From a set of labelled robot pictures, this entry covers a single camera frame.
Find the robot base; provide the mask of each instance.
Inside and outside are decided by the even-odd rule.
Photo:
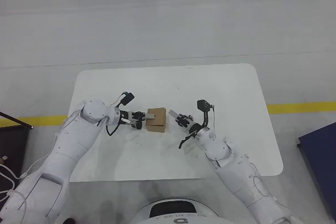
[[[145,206],[133,216],[130,224],[136,224],[152,217],[172,213],[197,213],[217,217],[217,214],[213,210],[200,202],[175,198],[159,200]]]

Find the black cable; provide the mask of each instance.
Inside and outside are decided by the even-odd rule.
[[[208,126],[208,112],[204,112],[204,121],[202,124],[203,127]]]
[[[112,133],[109,133],[109,131],[108,131],[108,125],[106,125],[106,131],[107,131],[107,134],[108,134],[109,136],[112,136],[113,133],[116,132],[116,130],[118,129],[118,127],[119,127],[120,124],[121,124],[121,123],[120,123],[120,120],[119,120],[119,121],[118,121],[118,124],[117,124],[117,126],[116,126],[116,128],[113,130]]]
[[[183,145],[184,142],[186,142],[189,138],[191,137],[195,137],[197,134],[195,132],[192,132],[190,135],[188,135],[187,137],[185,137],[179,144],[178,149],[181,149],[181,146]]]

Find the white cable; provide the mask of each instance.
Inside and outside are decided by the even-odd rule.
[[[80,114],[81,110],[82,110],[82,109],[75,110],[74,112],[72,112],[72,114],[67,118],[66,121],[68,121],[68,120],[69,120],[69,119],[76,113],[76,115],[74,116],[74,118],[72,118],[72,119],[68,122],[68,124],[66,124],[66,123],[64,122],[64,123],[60,126],[60,128],[59,128],[58,131],[60,131],[60,130],[62,130],[62,129],[64,129],[64,128],[66,128],[67,126],[69,126],[69,125],[70,125],[70,124],[77,118],[77,116]],[[28,175],[28,173],[29,173],[29,171],[31,170],[31,168],[32,168],[37,162],[39,162],[40,160],[42,160],[42,159],[48,157],[48,156],[51,154],[52,150],[53,150],[54,147],[55,147],[56,140],[57,140],[57,136],[56,136],[56,139],[55,139],[55,141],[54,141],[53,147],[52,147],[52,149],[50,150],[50,152],[47,153],[45,156],[43,156],[43,157],[39,158],[38,160],[36,160],[34,163],[32,163],[31,166],[28,168],[28,170],[26,170],[26,172],[24,172],[24,173],[20,176],[20,178],[25,178],[25,177]]]
[[[21,222],[20,222],[20,224],[22,224],[22,223],[24,222],[24,218],[25,218],[25,214],[26,214],[26,208],[27,208],[26,198],[25,198],[25,196],[24,196],[23,194],[21,194],[20,192],[18,192],[18,191],[16,191],[16,190],[12,190],[12,189],[10,189],[10,190],[4,190],[4,191],[0,192],[0,194],[6,193],[7,195],[6,195],[5,198],[7,198],[7,197],[10,196],[10,194],[9,194],[10,192],[14,192],[14,193],[20,195],[20,196],[24,199],[24,213],[22,214]]]
[[[290,214],[292,214],[292,215],[297,214],[296,212],[294,212],[293,210],[291,210],[289,207],[284,206],[282,203],[280,203],[280,202],[278,201],[278,199],[270,193],[269,189],[267,188],[267,186],[265,185],[265,183],[264,183],[264,181],[263,181],[263,179],[262,179],[262,176],[260,176],[260,172],[259,172],[259,170],[256,168],[255,164],[253,164],[252,162],[250,162],[250,163],[254,166],[256,172],[258,173],[258,175],[253,176],[253,183],[254,183],[254,186],[255,186],[256,190],[257,190],[262,196],[264,196],[264,197],[271,196],[271,197],[274,199],[274,201],[275,201],[276,203],[278,203],[279,205],[281,205],[281,206],[284,207],[284,208],[287,208],[287,209],[290,211]],[[266,195],[263,194],[263,192],[257,187],[257,185],[255,184],[255,178],[258,178],[258,179],[262,182],[262,184],[263,184],[263,186],[266,188],[268,194],[266,194]],[[302,218],[302,217],[300,217],[300,216],[296,216],[296,217],[298,217],[298,218],[300,218],[300,219],[302,219],[302,220],[305,220],[305,221],[311,223],[307,218]]]
[[[4,167],[5,169],[7,169],[16,179],[20,179],[20,178],[18,178],[7,166],[5,166],[5,165],[2,165],[2,164],[0,164],[0,166],[2,166],[2,167]],[[3,174],[3,173],[1,173],[0,172],[0,175],[1,176],[3,176],[4,178],[6,178],[6,179],[8,179],[11,183],[12,183],[12,188],[11,188],[11,190],[13,190],[14,188],[15,188],[15,182],[13,181],[13,180],[11,180],[9,177],[7,177],[5,174]],[[2,202],[3,200],[5,200],[6,198],[8,197],[8,195],[7,196],[5,196],[3,199],[1,199],[0,200],[0,202]]]
[[[213,108],[213,132],[214,132],[214,137],[217,138],[217,136],[215,135],[215,111]]]
[[[119,97],[117,98],[116,102],[118,102],[118,100],[121,98],[122,95],[124,95],[125,92],[123,92],[121,95],[119,95]]]

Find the robotic hand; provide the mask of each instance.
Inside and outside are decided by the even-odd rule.
[[[123,94],[125,97],[116,107],[106,106],[101,101],[78,104],[60,127],[45,162],[16,188],[21,194],[10,195],[0,212],[2,223],[18,223],[21,217],[24,218],[22,223],[53,223],[69,194],[71,173],[95,143],[104,125],[111,136],[121,124],[141,129],[142,121],[155,117],[154,114],[120,110],[120,104],[126,105],[134,98],[131,93]],[[110,125],[116,125],[112,133],[108,131]]]
[[[255,165],[249,162],[247,154],[242,154],[231,142],[215,137],[208,125],[208,112],[214,111],[214,105],[205,100],[198,100],[197,107],[204,113],[203,124],[193,121],[191,115],[177,114],[173,110],[169,114],[189,135],[197,140],[198,147],[205,150],[207,159],[215,168],[225,187],[239,198],[259,224],[301,224],[299,218],[285,212],[265,187]]]

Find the black wire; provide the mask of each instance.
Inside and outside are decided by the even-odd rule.
[[[184,142],[186,142],[189,138],[191,137],[195,137],[197,134],[195,132],[193,132],[192,134],[188,135],[187,137],[185,137],[179,144],[178,149],[181,149],[181,146],[183,145]]]
[[[121,123],[120,123],[120,120],[119,120],[119,121],[118,121],[118,124],[117,124],[117,126],[116,126],[116,128],[113,130],[112,133],[109,133],[109,131],[108,131],[108,125],[106,125],[106,131],[107,131],[107,134],[108,134],[109,136],[112,136],[113,133],[116,132],[116,130],[118,129],[118,127],[119,127],[120,124],[121,124]]]

